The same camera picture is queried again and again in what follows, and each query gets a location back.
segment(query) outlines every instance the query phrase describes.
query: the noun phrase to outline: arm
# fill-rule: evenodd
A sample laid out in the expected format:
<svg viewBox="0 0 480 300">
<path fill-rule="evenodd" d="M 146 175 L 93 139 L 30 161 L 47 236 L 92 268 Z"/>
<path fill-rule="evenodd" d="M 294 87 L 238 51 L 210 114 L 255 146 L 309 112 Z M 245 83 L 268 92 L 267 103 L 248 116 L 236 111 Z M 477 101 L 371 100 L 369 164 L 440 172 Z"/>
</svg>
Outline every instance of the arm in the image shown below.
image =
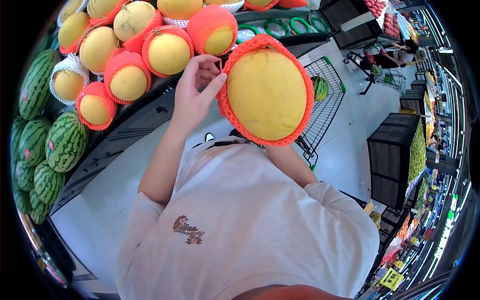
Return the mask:
<svg viewBox="0 0 480 300">
<path fill-rule="evenodd" d="M 175 91 L 172 120 L 138 186 L 138 193 L 143 192 L 152 201 L 163 205 L 170 201 L 185 141 L 205 119 L 212 100 L 227 80 L 214 64 L 219 60 L 213 55 L 199 55 L 185 67 Z M 199 93 L 198 88 L 204 85 L 208 86 Z"/>
<path fill-rule="evenodd" d="M 309 183 L 318 181 L 312 170 L 298 156 L 291 145 L 285 147 L 264 145 L 264 147 L 274 165 L 302 188 Z"/>
</svg>

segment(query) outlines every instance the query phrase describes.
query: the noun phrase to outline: person's right hand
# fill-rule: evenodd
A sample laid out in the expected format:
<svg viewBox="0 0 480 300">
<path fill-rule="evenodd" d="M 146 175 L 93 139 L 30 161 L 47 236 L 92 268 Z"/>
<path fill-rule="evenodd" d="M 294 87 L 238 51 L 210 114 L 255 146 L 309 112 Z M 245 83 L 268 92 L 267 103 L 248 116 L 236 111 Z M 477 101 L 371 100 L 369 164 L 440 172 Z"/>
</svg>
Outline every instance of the person's right hand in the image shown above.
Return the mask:
<svg viewBox="0 0 480 300">
<path fill-rule="evenodd" d="M 175 107 L 170 122 L 178 134 L 188 136 L 205 119 L 217 93 L 227 80 L 215 66 L 220 58 L 204 54 L 190 59 L 175 91 Z M 207 86 L 201 93 L 198 88 Z"/>
</svg>

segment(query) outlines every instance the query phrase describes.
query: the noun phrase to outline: cantaloupe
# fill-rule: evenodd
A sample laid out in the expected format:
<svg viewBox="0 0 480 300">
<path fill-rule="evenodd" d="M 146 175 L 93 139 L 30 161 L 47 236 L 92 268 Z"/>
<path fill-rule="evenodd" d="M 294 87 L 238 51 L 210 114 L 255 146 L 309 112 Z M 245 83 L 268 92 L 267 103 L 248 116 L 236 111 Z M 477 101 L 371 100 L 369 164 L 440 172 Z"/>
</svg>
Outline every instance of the cantaloupe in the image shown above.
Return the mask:
<svg viewBox="0 0 480 300">
<path fill-rule="evenodd" d="M 72 46 L 84 34 L 89 21 L 88 15 L 84 12 L 76 12 L 68 17 L 59 30 L 60 46 L 64 48 Z"/>
<path fill-rule="evenodd" d="M 60 22 L 65 22 L 65 20 L 73 15 L 77 9 L 82 5 L 83 0 L 70 0 L 65 4 L 65 6 L 60 11 Z"/>
<path fill-rule="evenodd" d="M 157 0 L 156 6 L 167 18 L 188 20 L 202 9 L 203 3 L 203 0 Z"/>
<path fill-rule="evenodd" d="M 233 37 L 231 26 L 225 25 L 215 29 L 204 44 L 204 53 L 216 55 L 230 47 Z"/>
<path fill-rule="evenodd" d="M 185 69 L 189 60 L 190 48 L 180 36 L 160 34 L 150 43 L 148 61 L 161 74 L 177 74 Z"/>
<path fill-rule="evenodd" d="M 84 78 L 70 70 L 60 70 L 53 76 L 57 95 L 68 101 L 75 101 L 84 87 Z"/>
<path fill-rule="evenodd" d="M 92 30 L 80 46 L 80 61 L 87 69 L 103 72 L 119 39 L 113 29 L 102 26 Z"/>
<path fill-rule="evenodd" d="M 245 129 L 268 141 L 294 132 L 307 103 L 299 69 L 289 58 L 269 48 L 247 53 L 233 65 L 227 95 Z"/>
<path fill-rule="evenodd" d="M 87 5 L 88 15 L 93 19 L 108 16 L 120 3 L 120 0 L 89 0 Z"/>
<path fill-rule="evenodd" d="M 85 95 L 80 102 L 80 113 L 87 122 L 94 125 L 105 124 L 110 119 L 107 107 L 100 96 Z"/>
<path fill-rule="evenodd" d="M 258 6 L 265 7 L 268 4 L 270 4 L 270 2 L 272 2 L 273 0 L 245 0 L 245 1 L 247 1 L 248 3 L 250 3 L 252 5 L 258 5 Z"/>
<path fill-rule="evenodd" d="M 112 94 L 123 101 L 134 101 L 140 98 L 147 90 L 147 77 L 137 66 L 121 68 L 113 75 L 110 82 Z"/>
<path fill-rule="evenodd" d="M 137 1 L 127 4 L 115 16 L 113 31 L 122 42 L 141 33 L 155 18 L 155 7 L 148 2 Z"/>
</svg>

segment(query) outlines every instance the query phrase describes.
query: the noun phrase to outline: finger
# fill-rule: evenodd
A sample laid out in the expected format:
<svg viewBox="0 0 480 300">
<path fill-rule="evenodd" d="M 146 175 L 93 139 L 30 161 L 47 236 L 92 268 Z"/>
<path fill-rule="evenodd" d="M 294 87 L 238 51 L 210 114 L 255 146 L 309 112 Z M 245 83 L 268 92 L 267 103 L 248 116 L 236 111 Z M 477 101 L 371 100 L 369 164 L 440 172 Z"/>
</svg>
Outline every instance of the finger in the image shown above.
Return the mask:
<svg viewBox="0 0 480 300">
<path fill-rule="evenodd" d="M 207 87 L 200 93 L 200 96 L 204 99 L 204 101 L 209 103 L 212 102 L 226 80 L 227 75 L 225 73 L 221 73 L 207 85 Z"/>
</svg>

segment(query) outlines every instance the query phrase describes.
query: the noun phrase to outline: shoe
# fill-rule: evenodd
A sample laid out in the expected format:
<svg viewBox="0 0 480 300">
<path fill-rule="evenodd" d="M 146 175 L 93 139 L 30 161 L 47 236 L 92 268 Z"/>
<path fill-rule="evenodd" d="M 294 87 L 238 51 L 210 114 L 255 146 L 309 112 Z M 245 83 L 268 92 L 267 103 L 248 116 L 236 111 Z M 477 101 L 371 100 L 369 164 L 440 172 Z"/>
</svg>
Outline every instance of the shoe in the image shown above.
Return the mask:
<svg viewBox="0 0 480 300">
<path fill-rule="evenodd" d="M 213 134 L 207 132 L 205 133 L 205 136 L 204 136 L 204 142 L 209 142 L 209 141 L 213 141 L 215 139 L 215 137 L 213 136 Z"/>
</svg>

